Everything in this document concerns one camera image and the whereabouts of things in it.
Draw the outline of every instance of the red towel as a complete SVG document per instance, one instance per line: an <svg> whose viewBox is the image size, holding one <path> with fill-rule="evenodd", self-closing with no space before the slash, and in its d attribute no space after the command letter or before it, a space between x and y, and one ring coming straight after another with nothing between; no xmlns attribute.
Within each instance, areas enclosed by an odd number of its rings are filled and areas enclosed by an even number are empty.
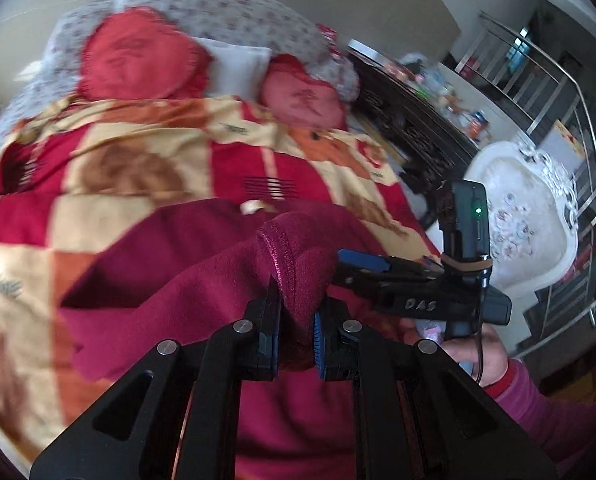
<svg viewBox="0 0 596 480"><path fill-rule="evenodd" d="M117 378L162 339L205 339L239 319L247 301L263 297L271 275L295 321L283 337L296 341L288 354L282 349L283 364L313 364L313 314L336 251L384 252L343 207L298 200L274 206L281 214L244 216L224 200L190 202L160 208L136 225L63 298L75 366L91 380ZM348 290L330 286L329 294L363 322L376 319ZM351 384L324 383L313 368L245 383L239 473L353 478L352 412Z"/></svg>

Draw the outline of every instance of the red heart-shaped pillow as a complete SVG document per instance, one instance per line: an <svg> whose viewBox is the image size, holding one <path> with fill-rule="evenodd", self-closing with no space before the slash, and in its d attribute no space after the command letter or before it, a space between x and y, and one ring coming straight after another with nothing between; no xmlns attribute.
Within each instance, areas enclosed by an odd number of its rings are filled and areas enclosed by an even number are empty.
<svg viewBox="0 0 596 480"><path fill-rule="evenodd" d="M149 7L104 20L82 50L79 92L89 100L201 97L209 53Z"/></svg>
<svg viewBox="0 0 596 480"><path fill-rule="evenodd" d="M298 59L277 56L269 65L260 102L289 126L346 130L345 107L326 81L310 77Z"/></svg>

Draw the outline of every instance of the maroon cloth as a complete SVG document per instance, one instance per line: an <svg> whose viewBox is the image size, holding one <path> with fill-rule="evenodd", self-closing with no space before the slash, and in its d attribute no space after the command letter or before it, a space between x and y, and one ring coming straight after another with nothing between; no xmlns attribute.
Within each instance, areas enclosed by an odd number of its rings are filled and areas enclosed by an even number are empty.
<svg viewBox="0 0 596 480"><path fill-rule="evenodd" d="M161 208L136 225L63 298L76 368L91 380L114 379L162 339L206 339L239 319L248 301L261 298L270 276L294 320L293 333L283 337L296 341L282 348L284 365L313 362L313 314L325 291L385 333L388 319L370 313L348 290L328 286L338 249L383 254L364 225L340 206L297 200L274 205L278 215L244 216L225 200L191 202ZM545 399L522 365L511 366L511 385L496 400L553 460L571 461L594 434L596 406ZM281 370L272 383L243 384L239 474L351 479L354 447L348 383L324 383L312 368Z"/></svg>
<svg viewBox="0 0 596 480"><path fill-rule="evenodd" d="M520 362L509 367L514 378L496 401L564 473L596 437L596 402L544 397Z"/></svg>

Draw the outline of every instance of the blanket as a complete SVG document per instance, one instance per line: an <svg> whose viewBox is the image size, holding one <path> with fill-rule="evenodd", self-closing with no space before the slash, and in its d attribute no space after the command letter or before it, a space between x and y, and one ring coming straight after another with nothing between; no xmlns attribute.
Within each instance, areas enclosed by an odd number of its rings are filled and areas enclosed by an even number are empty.
<svg viewBox="0 0 596 480"><path fill-rule="evenodd" d="M285 306L281 370L271 383L242 384L236 478L348 480L353 388L318 378L313 317L327 291L364 326L403 340L400 318L330 285L337 250L383 249L341 206L287 199L275 209L242 215L228 201L201 200L160 208L137 224L60 304L76 343L74 366L91 380L115 379L164 339L209 338L263 298L273 276Z"/></svg>
<svg viewBox="0 0 596 480"><path fill-rule="evenodd" d="M153 211L209 198L336 204L386 253L433 254L368 136L290 128L231 96L49 105L0 151L0 428L28 460L110 385L72 366L60 298Z"/></svg>

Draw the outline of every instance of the staircase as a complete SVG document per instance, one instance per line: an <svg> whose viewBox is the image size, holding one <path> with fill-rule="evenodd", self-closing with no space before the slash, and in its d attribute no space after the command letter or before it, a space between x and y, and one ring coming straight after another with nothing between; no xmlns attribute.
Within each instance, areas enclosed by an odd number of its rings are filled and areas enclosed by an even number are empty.
<svg viewBox="0 0 596 480"><path fill-rule="evenodd" d="M537 291L538 303L523 309L530 336L511 351L521 357L584 317L592 326L596 323L596 134L575 79L525 36L485 14L482 20L484 30L456 72L507 113L529 142L538 146L553 123L561 120L585 150L585 161L573 175L578 199L578 254L568 275ZM517 61L519 56L518 69L511 70L510 59Z"/></svg>

